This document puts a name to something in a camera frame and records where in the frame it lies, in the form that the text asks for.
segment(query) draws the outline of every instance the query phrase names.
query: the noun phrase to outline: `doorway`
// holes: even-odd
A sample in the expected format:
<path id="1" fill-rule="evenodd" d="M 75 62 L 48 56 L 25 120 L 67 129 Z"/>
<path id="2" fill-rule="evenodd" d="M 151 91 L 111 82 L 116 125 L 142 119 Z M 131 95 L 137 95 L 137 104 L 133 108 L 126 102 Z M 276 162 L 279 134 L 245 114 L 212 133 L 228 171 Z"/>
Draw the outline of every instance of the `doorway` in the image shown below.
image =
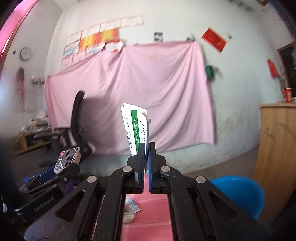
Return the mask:
<path id="1" fill-rule="evenodd" d="M 289 87 L 292 88 L 292 96 L 296 97 L 296 42 L 288 44 L 280 49 L 278 52 L 281 56 L 285 67 L 285 72 L 288 78 Z"/>

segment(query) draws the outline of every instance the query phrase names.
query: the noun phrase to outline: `phone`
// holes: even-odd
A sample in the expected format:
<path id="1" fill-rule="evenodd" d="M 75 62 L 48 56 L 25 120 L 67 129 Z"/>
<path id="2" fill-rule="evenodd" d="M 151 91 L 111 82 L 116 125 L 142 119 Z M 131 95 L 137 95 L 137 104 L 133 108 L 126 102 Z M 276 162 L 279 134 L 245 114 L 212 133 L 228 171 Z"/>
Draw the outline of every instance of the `phone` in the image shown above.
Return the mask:
<path id="1" fill-rule="evenodd" d="M 66 151 L 62 151 L 54 167 L 55 174 L 59 174 L 62 170 L 70 166 L 72 163 L 79 164 L 80 158 L 80 147 L 75 147 Z"/>

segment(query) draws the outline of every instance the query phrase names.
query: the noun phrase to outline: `red poster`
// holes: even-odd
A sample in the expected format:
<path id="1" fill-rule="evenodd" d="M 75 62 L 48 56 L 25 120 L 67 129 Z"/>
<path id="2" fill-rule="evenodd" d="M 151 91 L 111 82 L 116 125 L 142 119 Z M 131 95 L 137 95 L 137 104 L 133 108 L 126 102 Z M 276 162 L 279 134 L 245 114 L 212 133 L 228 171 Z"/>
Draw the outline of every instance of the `red poster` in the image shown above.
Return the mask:
<path id="1" fill-rule="evenodd" d="M 93 34 L 86 36 L 80 40 L 79 51 L 86 49 L 88 47 L 93 47 L 97 44 L 98 34 Z"/>
<path id="2" fill-rule="evenodd" d="M 203 39 L 207 40 L 211 45 L 213 45 L 220 52 L 224 49 L 227 41 L 221 38 L 218 34 L 216 34 L 211 28 L 209 28 L 204 35 Z"/>
<path id="3" fill-rule="evenodd" d="M 118 39 L 118 28 L 105 30 L 98 33 L 98 43 L 112 41 Z"/>

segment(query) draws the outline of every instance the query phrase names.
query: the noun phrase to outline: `small container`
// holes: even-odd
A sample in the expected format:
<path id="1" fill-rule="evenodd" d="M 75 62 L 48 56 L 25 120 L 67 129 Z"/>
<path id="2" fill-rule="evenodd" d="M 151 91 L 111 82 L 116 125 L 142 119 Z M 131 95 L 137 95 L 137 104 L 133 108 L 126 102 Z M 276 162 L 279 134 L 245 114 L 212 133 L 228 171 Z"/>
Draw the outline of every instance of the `small container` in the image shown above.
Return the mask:
<path id="1" fill-rule="evenodd" d="M 291 88 L 287 88 L 287 89 L 283 89 L 284 91 L 284 101 L 286 103 L 291 103 L 292 102 L 292 89 Z"/>
<path id="2" fill-rule="evenodd" d="M 134 214 L 127 214 L 125 213 L 123 215 L 123 223 L 131 223 L 135 219 Z"/>

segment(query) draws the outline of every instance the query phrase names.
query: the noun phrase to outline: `black office chair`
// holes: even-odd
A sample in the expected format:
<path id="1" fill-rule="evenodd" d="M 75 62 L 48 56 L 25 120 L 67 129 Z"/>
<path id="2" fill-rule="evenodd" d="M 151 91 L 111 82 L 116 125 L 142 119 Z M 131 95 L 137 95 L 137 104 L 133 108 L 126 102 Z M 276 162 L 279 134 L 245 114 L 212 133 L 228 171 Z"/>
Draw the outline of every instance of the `black office chair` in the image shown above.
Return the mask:
<path id="1" fill-rule="evenodd" d="M 87 158 L 92 150 L 86 141 L 82 139 L 81 136 L 81 127 L 78 123 L 78 112 L 81 102 L 84 97 L 84 92 L 79 91 L 76 94 L 72 116 L 71 116 L 71 126 L 70 127 L 58 127 L 54 128 L 52 133 L 40 133 L 35 135 L 35 139 L 43 139 L 45 137 L 52 138 L 52 148 L 42 157 L 38 162 L 39 167 L 51 167 L 56 164 L 57 159 L 61 151 L 68 150 L 74 147 L 80 147 L 81 158 L 80 162 L 82 162 L 85 158 Z M 72 135 L 76 145 L 72 145 L 70 135 Z M 64 138 L 65 145 L 61 145 L 61 137 Z"/>

